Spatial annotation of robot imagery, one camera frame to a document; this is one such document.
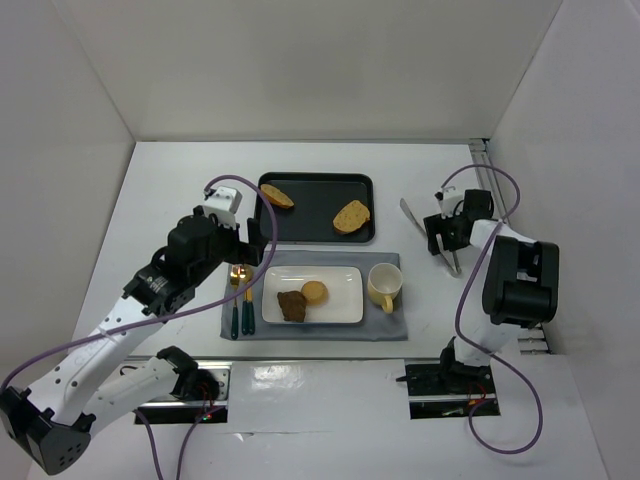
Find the metal serving tongs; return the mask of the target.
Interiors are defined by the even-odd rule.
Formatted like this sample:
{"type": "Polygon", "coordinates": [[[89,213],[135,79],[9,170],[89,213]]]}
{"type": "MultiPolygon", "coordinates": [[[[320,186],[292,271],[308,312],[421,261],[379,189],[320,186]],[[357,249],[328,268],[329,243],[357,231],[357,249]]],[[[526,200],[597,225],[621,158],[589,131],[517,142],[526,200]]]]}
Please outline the metal serving tongs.
{"type": "Polygon", "coordinates": [[[440,246],[440,241],[437,236],[431,235],[427,229],[425,220],[419,220],[417,216],[411,210],[408,202],[401,198],[399,206],[405,217],[411,222],[411,224],[418,230],[427,243],[427,250],[431,251],[432,246],[436,246],[435,253],[432,254],[434,258],[437,258],[448,270],[449,274],[456,278],[462,273],[462,269],[459,263],[459,259],[456,253],[453,253],[451,257],[447,257],[443,248],[440,246]]]}

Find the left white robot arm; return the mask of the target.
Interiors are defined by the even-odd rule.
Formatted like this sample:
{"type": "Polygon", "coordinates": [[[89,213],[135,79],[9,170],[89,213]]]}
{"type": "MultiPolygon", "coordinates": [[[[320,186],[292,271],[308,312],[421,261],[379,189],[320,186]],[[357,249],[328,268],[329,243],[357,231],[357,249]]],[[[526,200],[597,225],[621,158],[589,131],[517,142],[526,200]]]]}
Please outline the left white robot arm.
{"type": "Polygon", "coordinates": [[[94,331],[66,345],[67,356],[48,374],[26,388],[12,386],[17,374],[41,361],[36,356],[7,376],[1,385],[1,422],[46,474],[70,468],[100,430],[153,397],[192,394],[203,374],[174,346],[130,376],[107,379],[146,338],[182,317],[182,307],[221,264],[260,264],[268,240],[255,219],[248,219],[247,232],[247,241],[241,241],[232,213],[196,207],[134,274],[94,331]]]}

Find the dark brown round bread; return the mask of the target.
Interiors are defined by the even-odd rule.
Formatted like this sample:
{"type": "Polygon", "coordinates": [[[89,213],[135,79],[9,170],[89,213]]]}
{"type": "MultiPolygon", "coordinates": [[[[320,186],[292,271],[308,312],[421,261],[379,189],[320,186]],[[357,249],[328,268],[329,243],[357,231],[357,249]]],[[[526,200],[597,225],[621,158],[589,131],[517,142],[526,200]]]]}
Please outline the dark brown round bread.
{"type": "Polygon", "coordinates": [[[303,323],[305,321],[307,299],[300,291],[279,292],[277,300],[285,322],[303,323]]]}

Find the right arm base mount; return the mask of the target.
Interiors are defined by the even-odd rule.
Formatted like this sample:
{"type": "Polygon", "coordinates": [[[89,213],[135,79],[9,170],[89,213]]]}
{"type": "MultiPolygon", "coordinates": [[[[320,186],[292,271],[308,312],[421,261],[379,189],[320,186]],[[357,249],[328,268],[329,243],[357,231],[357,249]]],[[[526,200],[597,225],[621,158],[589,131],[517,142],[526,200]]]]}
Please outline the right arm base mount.
{"type": "Polygon", "coordinates": [[[412,420],[500,416],[490,369],[478,375],[447,376],[435,363],[406,364],[396,382],[406,387],[412,420]]]}

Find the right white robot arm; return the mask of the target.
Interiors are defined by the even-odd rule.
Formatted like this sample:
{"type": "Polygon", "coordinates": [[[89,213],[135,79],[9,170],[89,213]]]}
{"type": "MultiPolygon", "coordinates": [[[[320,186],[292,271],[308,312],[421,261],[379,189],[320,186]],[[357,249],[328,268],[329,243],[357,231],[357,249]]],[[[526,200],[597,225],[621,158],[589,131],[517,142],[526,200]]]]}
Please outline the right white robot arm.
{"type": "Polygon", "coordinates": [[[437,378],[459,393],[489,373],[491,356],[517,334],[550,322],[557,311],[559,247],[525,237],[494,218],[492,194],[445,187],[435,194],[440,211],[423,219],[428,251],[442,257],[474,247],[485,256],[463,291],[482,312],[463,318],[440,355],[437,378]]]}

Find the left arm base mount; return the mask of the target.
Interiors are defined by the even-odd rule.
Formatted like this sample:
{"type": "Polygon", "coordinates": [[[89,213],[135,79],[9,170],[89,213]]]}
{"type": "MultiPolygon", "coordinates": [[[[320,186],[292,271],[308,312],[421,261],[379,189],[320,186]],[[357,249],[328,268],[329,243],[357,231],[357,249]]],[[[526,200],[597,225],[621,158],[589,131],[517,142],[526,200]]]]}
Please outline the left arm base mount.
{"type": "Polygon", "coordinates": [[[151,425],[187,425],[200,416],[204,424],[224,424],[228,421],[230,380],[229,363],[201,362],[186,393],[157,397],[138,410],[151,425]]]}

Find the round golden bun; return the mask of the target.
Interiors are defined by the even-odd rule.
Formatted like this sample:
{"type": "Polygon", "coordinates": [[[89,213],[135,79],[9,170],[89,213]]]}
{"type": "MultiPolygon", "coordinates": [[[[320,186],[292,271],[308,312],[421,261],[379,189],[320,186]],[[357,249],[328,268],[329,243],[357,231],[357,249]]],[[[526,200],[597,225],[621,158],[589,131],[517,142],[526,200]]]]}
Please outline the round golden bun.
{"type": "Polygon", "coordinates": [[[328,288],[321,281],[306,282],[301,288],[301,293],[305,297],[308,306],[322,305],[329,298],[328,288]]]}

